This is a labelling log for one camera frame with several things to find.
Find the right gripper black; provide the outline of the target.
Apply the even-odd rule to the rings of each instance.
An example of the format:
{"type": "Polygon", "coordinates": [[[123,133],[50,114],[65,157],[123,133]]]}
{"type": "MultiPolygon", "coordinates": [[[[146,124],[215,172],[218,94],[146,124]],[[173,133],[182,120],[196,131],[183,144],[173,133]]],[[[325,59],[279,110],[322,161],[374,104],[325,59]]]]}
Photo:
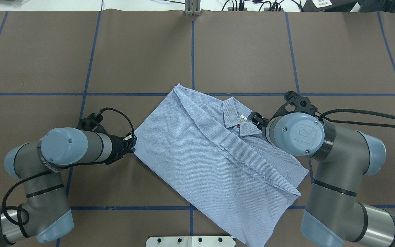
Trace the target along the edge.
{"type": "Polygon", "coordinates": [[[269,119],[263,117],[257,111],[252,111],[248,116],[248,120],[251,121],[260,131],[262,131],[269,122],[269,119]]]}

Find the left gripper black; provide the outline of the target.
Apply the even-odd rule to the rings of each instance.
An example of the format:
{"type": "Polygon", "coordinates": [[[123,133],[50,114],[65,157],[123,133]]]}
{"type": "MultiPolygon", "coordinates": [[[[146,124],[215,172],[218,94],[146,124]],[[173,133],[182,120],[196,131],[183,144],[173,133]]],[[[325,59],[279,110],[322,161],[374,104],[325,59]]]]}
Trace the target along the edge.
{"type": "Polygon", "coordinates": [[[114,158],[122,158],[128,153],[135,152],[137,136],[128,133],[124,137],[114,136],[114,158]]]}

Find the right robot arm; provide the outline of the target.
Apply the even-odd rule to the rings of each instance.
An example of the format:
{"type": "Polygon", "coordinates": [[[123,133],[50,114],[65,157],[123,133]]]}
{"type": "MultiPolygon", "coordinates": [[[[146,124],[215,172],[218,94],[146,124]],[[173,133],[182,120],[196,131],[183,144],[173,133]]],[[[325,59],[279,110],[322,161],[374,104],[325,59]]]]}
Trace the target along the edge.
{"type": "Polygon", "coordinates": [[[248,119],[270,144],[319,163],[301,223],[305,238],[320,247],[395,247],[395,212],[356,200],[362,177],[386,161],[381,140],[306,113],[265,119],[253,111],[248,119]]]}

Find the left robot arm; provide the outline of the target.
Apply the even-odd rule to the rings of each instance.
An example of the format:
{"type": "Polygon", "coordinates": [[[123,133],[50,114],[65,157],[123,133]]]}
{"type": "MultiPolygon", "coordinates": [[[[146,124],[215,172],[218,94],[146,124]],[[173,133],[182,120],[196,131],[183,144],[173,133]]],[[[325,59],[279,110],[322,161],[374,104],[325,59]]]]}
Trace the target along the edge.
{"type": "Polygon", "coordinates": [[[36,142],[7,153],[6,172],[19,181],[0,206],[0,247],[35,237],[57,240],[74,227],[61,172],[81,165],[111,164],[135,149],[136,136],[124,137],[77,128],[54,128],[36,142]]]}

